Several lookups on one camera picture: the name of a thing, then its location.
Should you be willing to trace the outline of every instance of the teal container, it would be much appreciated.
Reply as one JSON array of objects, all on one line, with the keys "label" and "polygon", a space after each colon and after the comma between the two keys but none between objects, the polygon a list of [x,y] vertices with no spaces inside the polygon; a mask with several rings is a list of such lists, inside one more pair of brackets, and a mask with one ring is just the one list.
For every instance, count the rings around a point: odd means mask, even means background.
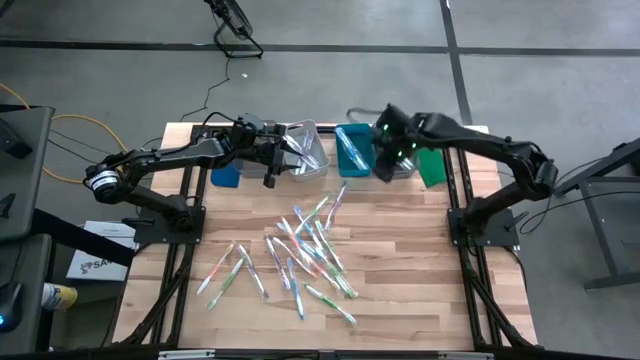
[{"label": "teal container", "polygon": [[347,153],[342,148],[340,140],[336,136],[336,152],[338,156],[338,172],[342,177],[362,177],[371,175],[371,169],[376,165],[375,156],[373,154],[373,137],[371,135],[371,127],[369,124],[344,124],[337,125],[341,127],[344,133],[351,140],[353,145],[360,151],[364,161],[369,165],[369,170],[360,170],[356,164],[349,159]]}]

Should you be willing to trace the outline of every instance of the wooden table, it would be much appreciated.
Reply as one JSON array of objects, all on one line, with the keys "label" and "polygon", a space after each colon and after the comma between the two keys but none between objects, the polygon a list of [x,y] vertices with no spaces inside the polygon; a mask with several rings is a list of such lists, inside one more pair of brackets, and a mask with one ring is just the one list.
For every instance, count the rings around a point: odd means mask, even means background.
[{"label": "wooden table", "polygon": [[[163,147],[186,143],[192,125],[167,124]],[[333,135],[324,138],[323,145],[331,163],[322,178],[298,183],[287,174],[277,178],[275,189],[262,186],[262,179],[241,178],[237,189],[208,183],[204,198],[206,235],[196,247],[180,347],[472,349],[460,262],[448,239],[445,211],[450,205],[446,184],[427,189],[418,173],[390,184],[376,178],[341,178]],[[476,196],[501,187],[494,161],[469,154],[468,162]],[[193,187],[197,171],[194,173]],[[152,189],[165,195],[177,194],[181,178],[182,170],[157,173]],[[335,196],[345,180],[348,185],[344,203],[337,211],[330,235],[347,269],[347,279],[360,296],[344,299],[326,280],[313,283],[356,317],[355,328],[304,289],[301,294],[306,317],[301,321],[292,294],[284,290],[263,239],[265,234],[273,234],[290,243],[275,226],[280,216],[299,224],[292,210],[294,205],[309,211],[327,192]],[[459,198],[464,204],[462,192]],[[329,206],[321,213],[323,222],[328,210]],[[239,255],[232,254],[202,295],[196,296],[196,289],[231,241],[249,250],[270,300],[261,302],[249,273],[242,269],[216,308],[207,312],[205,305],[215,296]],[[129,335],[156,300],[166,252],[166,245],[152,245],[133,260],[114,341]],[[523,336],[535,343],[517,263],[500,248],[487,248],[486,253],[496,301]],[[297,276],[299,280],[312,279],[302,271],[297,271]],[[489,339],[484,306],[479,306],[479,311],[483,334]],[[172,314],[170,304],[165,324],[171,322]]]}]

